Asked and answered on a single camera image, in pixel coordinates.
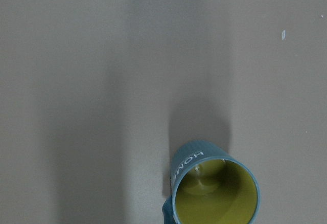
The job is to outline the blue cup yellow inside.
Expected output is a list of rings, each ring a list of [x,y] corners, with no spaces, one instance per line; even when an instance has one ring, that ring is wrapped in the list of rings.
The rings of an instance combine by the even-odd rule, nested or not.
[[[164,223],[254,223],[261,193],[253,173],[217,145],[194,140],[170,166]]]

